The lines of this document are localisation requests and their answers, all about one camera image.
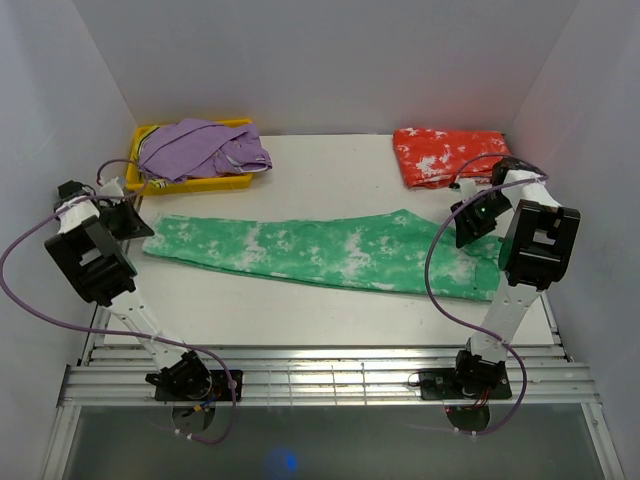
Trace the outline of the green tie-dye trousers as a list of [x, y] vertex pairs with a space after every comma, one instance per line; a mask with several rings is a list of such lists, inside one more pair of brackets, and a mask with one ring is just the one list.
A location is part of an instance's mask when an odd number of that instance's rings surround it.
[[468, 247], [408, 210], [335, 220], [259, 222], [163, 214], [145, 254], [195, 267], [340, 289], [489, 301], [501, 242]]

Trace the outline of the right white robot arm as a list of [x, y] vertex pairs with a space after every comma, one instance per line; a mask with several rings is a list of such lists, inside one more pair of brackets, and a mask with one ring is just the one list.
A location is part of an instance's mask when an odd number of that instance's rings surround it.
[[513, 217], [498, 256], [500, 280], [481, 330], [471, 335], [456, 357], [451, 382], [464, 397], [488, 399], [508, 386], [505, 362], [515, 333], [531, 305], [566, 273], [577, 236], [580, 213], [564, 207], [547, 191], [546, 174], [514, 157], [492, 167], [489, 192], [478, 198], [474, 183], [459, 183], [462, 200], [455, 214], [456, 246], [466, 247]]

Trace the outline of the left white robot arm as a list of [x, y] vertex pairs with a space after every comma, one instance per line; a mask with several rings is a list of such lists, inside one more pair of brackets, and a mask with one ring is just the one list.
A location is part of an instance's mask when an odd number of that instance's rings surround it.
[[94, 190], [70, 180], [58, 187], [55, 206], [58, 233], [45, 249], [77, 294], [118, 317], [128, 333], [145, 348], [156, 371], [146, 381], [179, 400], [202, 400], [211, 394], [213, 379], [198, 354], [162, 329], [135, 284], [137, 270], [121, 243], [154, 235], [114, 180], [113, 197], [92, 199]]

